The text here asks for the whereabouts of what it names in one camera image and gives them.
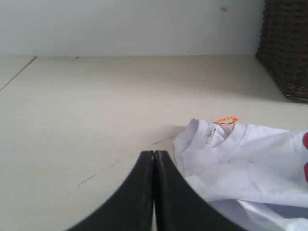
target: red object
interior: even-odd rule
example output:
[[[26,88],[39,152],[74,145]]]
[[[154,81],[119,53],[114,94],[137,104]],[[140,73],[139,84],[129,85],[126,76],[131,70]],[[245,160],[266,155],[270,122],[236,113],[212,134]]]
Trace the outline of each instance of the red object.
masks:
[[[308,163],[305,164],[304,171],[305,171],[306,181],[308,182]]]
[[[303,137],[303,144],[308,149],[308,132]]]

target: orange tag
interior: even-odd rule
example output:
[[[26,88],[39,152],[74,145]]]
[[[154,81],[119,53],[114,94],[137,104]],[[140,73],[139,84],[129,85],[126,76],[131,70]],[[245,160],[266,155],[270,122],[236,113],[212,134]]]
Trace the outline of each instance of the orange tag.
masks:
[[[232,122],[223,123],[223,121],[227,121],[227,120],[232,120]],[[216,120],[214,123],[215,124],[235,124],[237,121],[239,121],[238,118],[236,118],[234,116],[227,116],[227,117],[223,117],[222,119]]]

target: wicker basket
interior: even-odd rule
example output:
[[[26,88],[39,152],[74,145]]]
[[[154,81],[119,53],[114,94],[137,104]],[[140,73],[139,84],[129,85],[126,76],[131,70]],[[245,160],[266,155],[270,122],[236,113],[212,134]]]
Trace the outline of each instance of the wicker basket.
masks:
[[[265,0],[257,59],[285,96],[308,102],[308,0]]]

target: white t-shirt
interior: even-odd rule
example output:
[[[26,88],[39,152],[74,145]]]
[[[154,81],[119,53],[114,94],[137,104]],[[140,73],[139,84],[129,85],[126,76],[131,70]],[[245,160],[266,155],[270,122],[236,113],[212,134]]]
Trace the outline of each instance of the white t-shirt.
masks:
[[[192,119],[174,141],[175,158],[190,186],[244,228],[308,231],[305,134]]]

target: white wall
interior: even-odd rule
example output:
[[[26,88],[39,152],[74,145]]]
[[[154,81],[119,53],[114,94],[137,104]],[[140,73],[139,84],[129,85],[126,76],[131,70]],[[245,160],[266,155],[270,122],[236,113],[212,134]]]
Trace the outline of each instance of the white wall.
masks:
[[[0,0],[0,55],[254,54],[263,7],[264,0]]]

